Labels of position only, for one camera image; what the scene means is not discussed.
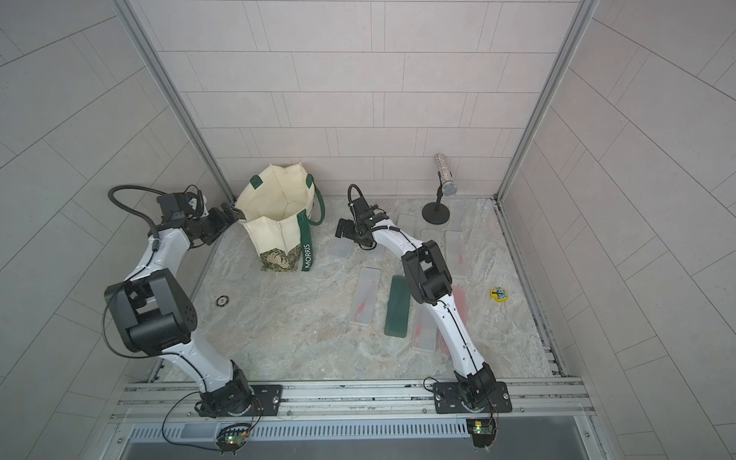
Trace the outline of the cream canvas tote bag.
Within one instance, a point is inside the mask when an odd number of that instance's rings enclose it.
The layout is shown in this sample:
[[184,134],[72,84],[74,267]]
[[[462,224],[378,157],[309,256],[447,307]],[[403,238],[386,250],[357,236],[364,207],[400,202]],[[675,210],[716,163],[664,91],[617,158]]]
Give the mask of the cream canvas tote bag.
[[236,202],[262,262],[274,272],[308,272],[314,265],[312,228],[324,222],[326,207],[314,176],[300,163],[270,165],[250,178]]

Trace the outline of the dark green pencil case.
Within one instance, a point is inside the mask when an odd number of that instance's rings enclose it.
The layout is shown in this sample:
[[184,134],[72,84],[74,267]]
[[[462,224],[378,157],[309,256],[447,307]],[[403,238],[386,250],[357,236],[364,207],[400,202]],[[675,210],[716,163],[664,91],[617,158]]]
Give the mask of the dark green pencil case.
[[406,278],[395,275],[392,277],[390,293],[384,324],[384,334],[388,337],[405,338],[408,330],[410,309],[410,293]]

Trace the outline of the translucent pink pencil case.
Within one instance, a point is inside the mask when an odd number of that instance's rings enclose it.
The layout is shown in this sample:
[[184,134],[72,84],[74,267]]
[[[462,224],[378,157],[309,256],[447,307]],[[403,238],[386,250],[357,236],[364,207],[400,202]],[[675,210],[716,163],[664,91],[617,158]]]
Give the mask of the translucent pink pencil case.
[[[460,316],[461,321],[464,325],[467,324],[467,317],[468,317],[468,309],[466,305],[466,293],[465,289],[463,287],[460,287],[458,285],[452,286],[452,295],[454,297],[455,306],[458,310],[458,314]],[[450,348],[448,347],[446,341],[444,340],[444,337],[442,336],[441,332],[437,332],[437,344],[439,346],[439,350],[442,354],[446,356],[450,356]]]

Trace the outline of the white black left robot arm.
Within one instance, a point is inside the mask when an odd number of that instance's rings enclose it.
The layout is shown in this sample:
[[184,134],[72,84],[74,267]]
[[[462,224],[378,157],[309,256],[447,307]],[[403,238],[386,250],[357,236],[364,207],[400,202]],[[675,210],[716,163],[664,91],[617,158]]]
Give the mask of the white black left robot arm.
[[148,247],[136,269],[105,290],[105,306],[125,347],[134,356],[164,358],[195,381],[201,417],[242,416],[255,401],[243,370],[197,334],[197,311],[176,279],[186,253],[212,245],[243,212],[229,203],[207,208],[200,189],[157,191],[160,222],[124,205],[111,188],[108,199],[149,226]]

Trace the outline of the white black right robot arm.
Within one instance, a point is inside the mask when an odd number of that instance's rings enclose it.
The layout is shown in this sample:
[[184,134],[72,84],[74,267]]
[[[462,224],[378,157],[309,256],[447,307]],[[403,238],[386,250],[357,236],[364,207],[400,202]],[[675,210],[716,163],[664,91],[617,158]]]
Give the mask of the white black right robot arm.
[[459,398],[471,412],[508,413],[508,392],[481,352],[461,320],[452,294],[452,274],[436,241],[420,241],[404,232],[379,205],[371,205],[358,185],[347,192],[350,220],[338,222],[335,235],[360,247],[386,247],[399,257],[412,298],[425,306],[441,333],[452,358],[458,381]]

